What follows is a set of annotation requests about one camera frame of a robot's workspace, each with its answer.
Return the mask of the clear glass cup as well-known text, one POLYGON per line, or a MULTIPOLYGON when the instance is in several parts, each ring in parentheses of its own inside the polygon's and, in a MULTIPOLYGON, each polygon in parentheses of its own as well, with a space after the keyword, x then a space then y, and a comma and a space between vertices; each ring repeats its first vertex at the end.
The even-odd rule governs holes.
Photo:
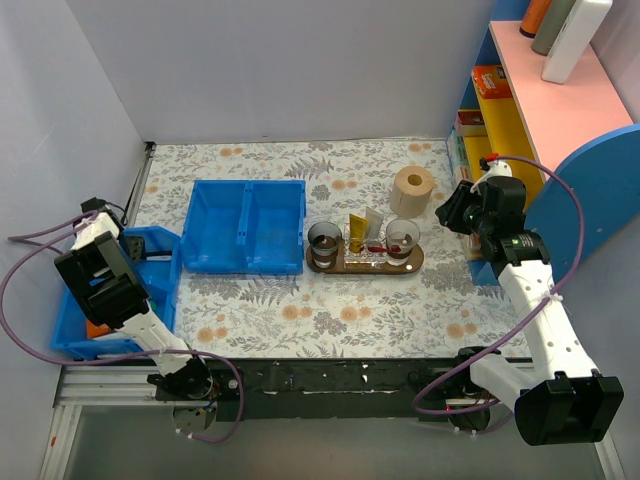
POLYGON ((387 263, 392 266, 403 265, 419 240, 419 227, 412 220, 397 218, 390 221, 385 231, 387 263))

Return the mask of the red toothbrush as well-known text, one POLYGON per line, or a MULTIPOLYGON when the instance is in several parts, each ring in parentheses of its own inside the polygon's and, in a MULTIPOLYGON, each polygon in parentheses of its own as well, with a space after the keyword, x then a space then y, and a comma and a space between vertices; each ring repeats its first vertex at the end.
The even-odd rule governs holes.
POLYGON ((396 245, 396 244, 383 245, 380 242, 369 242, 367 244, 367 249, 372 253, 399 254, 401 252, 401 247, 399 245, 396 245))

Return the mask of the white toothpaste tube black cap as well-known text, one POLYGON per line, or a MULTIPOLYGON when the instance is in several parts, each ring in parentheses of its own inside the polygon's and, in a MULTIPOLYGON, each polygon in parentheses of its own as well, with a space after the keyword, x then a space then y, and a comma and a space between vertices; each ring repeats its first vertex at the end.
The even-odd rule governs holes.
POLYGON ((365 219, 367 221, 366 242, 367 245, 373 245, 379 241, 384 216, 375 209, 367 207, 365 219))

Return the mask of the yellow toothpaste tube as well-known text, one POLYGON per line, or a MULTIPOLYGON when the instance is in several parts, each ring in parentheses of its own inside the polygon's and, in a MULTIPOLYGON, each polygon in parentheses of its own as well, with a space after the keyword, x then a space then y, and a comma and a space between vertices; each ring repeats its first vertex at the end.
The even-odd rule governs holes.
POLYGON ((366 218, 355 214, 349 215, 349 250, 353 253, 359 253, 364 248, 368 229, 368 221, 366 218))

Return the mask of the clear acrylic holder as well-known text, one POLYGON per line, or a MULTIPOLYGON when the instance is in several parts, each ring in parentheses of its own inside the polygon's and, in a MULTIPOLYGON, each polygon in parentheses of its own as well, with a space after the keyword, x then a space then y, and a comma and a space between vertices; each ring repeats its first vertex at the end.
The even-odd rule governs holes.
POLYGON ((358 252, 351 250, 351 230, 350 224, 346 223, 343 229, 344 240, 344 266, 346 268, 366 267, 371 269, 381 269, 386 262, 386 254, 372 252, 370 247, 384 247, 382 237, 366 238, 358 252))

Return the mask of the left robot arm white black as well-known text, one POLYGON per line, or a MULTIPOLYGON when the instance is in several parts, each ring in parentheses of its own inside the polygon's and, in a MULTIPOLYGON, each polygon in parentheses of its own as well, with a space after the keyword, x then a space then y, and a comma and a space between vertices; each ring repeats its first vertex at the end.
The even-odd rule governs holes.
POLYGON ((72 246, 54 265, 87 320, 134 340, 158 368, 154 381, 169 393, 193 400, 209 396, 214 386, 209 369, 153 311, 138 270, 140 263, 170 259, 173 249, 125 235, 107 206, 88 212, 74 227, 72 246))

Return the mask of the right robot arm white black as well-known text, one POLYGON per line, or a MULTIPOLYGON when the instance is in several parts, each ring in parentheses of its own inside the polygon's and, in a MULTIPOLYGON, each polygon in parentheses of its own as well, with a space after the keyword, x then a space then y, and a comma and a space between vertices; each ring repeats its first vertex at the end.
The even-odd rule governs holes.
POLYGON ((461 181, 436 210, 442 226, 479 237, 496 279, 526 322, 522 331, 534 366, 526 374, 492 348, 457 367, 453 387, 469 398, 487 390, 513 413, 531 446, 597 443, 622 403, 623 388, 617 377, 600 373, 553 293, 550 255, 525 227, 525 197, 521 180, 492 176, 479 185, 461 181))

